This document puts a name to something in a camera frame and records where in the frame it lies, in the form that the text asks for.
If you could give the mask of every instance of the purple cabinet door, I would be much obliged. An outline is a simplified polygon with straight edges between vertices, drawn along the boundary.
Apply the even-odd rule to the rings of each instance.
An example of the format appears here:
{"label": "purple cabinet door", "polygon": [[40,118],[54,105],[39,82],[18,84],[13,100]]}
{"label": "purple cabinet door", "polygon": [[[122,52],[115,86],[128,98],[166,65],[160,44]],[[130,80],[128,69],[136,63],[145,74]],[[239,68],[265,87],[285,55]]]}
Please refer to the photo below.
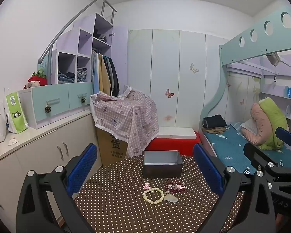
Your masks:
{"label": "purple cabinet door", "polygon": [[127,84],[127,39],[128,28],[114,26],[111,44],[111,59],[114,63],[120,85],[120,94],[123,94],[124,85]]}

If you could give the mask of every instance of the teal bed frame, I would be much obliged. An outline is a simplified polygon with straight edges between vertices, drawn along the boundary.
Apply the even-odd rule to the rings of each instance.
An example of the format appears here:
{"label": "teal bed frame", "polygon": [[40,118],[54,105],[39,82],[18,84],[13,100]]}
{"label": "teal bed frame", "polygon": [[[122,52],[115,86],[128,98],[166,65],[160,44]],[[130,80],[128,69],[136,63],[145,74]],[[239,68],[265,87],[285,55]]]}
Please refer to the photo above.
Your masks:
{"label": "teal bed frame", "polygon": [[[223,46],[219,46],[220,84],[214,97],[202,109],[199,122],[200,127],[203,118],[208,116],[209,112],[223,97],[226,86],[226,70],[228,64],[274,52],[291,50],[291,28],[288,29],[283,24],[283,17],[285,14],[289,14],[291,17],[291,7],[284,6],[278,9],[232,40],[228,41]],[[273,25],[273,33],[271,35],[266,33],[266,24],[269,22]],[[255,42],[251,40],[251,34],[254,30],[258,36]],[[244,39],[243,47],[241,47],[242,38]]]}

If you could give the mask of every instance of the metal handrail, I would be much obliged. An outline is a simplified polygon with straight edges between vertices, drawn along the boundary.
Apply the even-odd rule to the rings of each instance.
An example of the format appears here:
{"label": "metal handrail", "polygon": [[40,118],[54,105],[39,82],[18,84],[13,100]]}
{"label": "metal handrail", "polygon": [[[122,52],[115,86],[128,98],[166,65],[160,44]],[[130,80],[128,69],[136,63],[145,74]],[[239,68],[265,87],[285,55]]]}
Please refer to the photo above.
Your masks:
{"label": "metal handrail", "polygon": [[[50,42],[50,44],[47,46],[47,48],[45,49],[45,51],[43,52],[42,56],[38,59],[38,64],[41,64],[43,59],[45,58],[45,56],[47,55],[47,53],[49,52],[49,58],[48,58],[48,66],[50,66],[50,62],[51,62],[51,53],[53,50],[53,45],[56,42],[56,40],[60,37],[60,35],[65,31],[65,29],[68,28],[68,26],[79,16],[81,15],[84,11],[86,11],[90,6],[92,6],[95,2],[97,2],[98,0],[93,0],[89,5],[87,5],[83,10],[81,10],[78,14],[76,14],[59,32],[58,34],[55,36],[55,38],[53,38],[53,40]],[[102,10],[101,10],[101,15],[104,14],[104,10],[105,10],[105,5],[108,4],[109,7],[112,9],[112,17],[111,17],[111,23],[113,23],[113,18],[114,18],[114,13],[116,12],[115,8],[107,1],[107,0],[103,0],[103,6],[102,6]]]}

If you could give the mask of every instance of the table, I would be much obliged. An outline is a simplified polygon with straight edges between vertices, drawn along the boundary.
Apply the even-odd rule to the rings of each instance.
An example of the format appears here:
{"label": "table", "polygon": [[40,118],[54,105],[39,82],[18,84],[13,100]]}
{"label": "table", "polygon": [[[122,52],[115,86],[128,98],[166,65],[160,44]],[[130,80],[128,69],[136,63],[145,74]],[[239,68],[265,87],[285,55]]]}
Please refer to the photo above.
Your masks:
{"label": "table", "polygon": [[[210,191],[194,158],[182,155],[182,159],[182,175],[176,179],[144,179],[142,156],[113,163],[85,183],[75,202],[97,233],[195,233],[218,195]],[[175,194],[177,203],[163,201],[154,205],[143,200],[141,194],[146,182],[164,190],[165,184],[172,180],[182,181],[188,187]],[[151,200],[160,197],[158,192],[149,194]],[[232,226],[242,196],[239,192],[223,230]]]}

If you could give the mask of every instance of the circular hole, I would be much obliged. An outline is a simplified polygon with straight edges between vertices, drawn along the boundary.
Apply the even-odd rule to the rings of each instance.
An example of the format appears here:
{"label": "circular hole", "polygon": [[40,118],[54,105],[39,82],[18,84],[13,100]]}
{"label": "circular hole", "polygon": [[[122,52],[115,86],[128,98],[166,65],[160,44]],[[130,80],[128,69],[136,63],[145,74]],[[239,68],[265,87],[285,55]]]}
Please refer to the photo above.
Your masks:
{"label": "circular hole", "polygon": [[284,27],[287,29],[291,28],[291,16],[287,12],[281,14],[281,21]]}
{"label": "circular hole", "polygon": [[270,21],[266,21],[264,24],[264,30],[268,36],[272,35],[274,32],[273,24]]}
{"label": "circular hole", "polygon": [[239,38],[239,46],[244,47],[244,38],[243,37]]}
{"label": "circular hole", "polygon": [[256,42],[258,40],[258,33],[256,30],[252,30],[250,32],[250,38],[252,42]]}

